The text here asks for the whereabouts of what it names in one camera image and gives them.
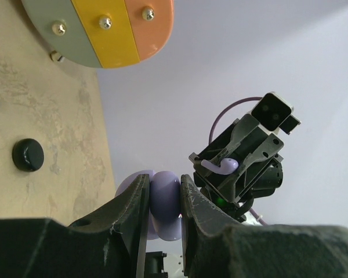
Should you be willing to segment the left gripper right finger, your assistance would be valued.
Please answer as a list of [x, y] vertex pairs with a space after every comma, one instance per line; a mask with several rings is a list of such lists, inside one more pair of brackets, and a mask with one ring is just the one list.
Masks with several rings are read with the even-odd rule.
[[243, 225], [181, 177], [187, 277], [348, 277], [348, 229]]

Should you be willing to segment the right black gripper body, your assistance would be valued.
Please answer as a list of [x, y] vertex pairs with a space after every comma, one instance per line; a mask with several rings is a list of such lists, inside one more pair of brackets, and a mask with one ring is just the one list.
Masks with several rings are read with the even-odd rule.
[[230, 175], [215, 174], [199, 165], [194, 165], [194, 181], [211, 202], [221, 209], [249, 209], [255, 199], [268, 197], [283, 181], [282, 160], [275, 153], [255, 156], [232, 153], [229, 158], [239, 163]]

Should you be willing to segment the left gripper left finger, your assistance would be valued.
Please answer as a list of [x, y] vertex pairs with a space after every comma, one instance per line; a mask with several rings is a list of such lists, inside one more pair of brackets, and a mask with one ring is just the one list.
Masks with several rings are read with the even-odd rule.
[[150, 177], [64, 226], [50, 218], [0, 220], [0, 277], [143, 277]]

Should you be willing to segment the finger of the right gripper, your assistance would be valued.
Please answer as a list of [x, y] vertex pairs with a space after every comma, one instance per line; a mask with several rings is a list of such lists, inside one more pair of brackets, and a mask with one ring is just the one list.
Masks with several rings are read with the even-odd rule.
[[236, 119], [225, 131], [209, 143], [203, 151], [199, 154], [192, 153], [188, 158], [196, 166], [202, 160], [208, 160], [218, 166], [220, 161], [224, 158], [229, 158], [241, 145], [242, 141], [258, 126], [259, 121], [251, 114], [246, 114], [241, 119]]
[[282, 184], [284, 143], [277, 136], [247, 136], [240, 143], [215, 149], [216, 140], [200, 154], [191, 154], [194, 179], [228, 203], [268, 197]]

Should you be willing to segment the purple earbud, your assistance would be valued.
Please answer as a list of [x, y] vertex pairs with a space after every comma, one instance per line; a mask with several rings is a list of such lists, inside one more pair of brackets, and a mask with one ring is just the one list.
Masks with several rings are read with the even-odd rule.
[[230, 175], [238, 169], [239, 163], [235, 159], [224, 158], [219, 165], [215, 165], [209, 160], [202, 160], [201, 166], [215, 174]]

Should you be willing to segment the purple earbud charging case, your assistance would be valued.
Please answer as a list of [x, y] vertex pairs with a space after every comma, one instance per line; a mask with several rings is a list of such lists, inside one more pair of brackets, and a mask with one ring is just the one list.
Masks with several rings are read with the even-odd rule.
[[150, 177], [150, 197], [147, 239], [173, 242], [182, 238], [179, 177], [171, 171], [142, 170], [125, 178], [116, 190], [120, 195], [141, 175]]

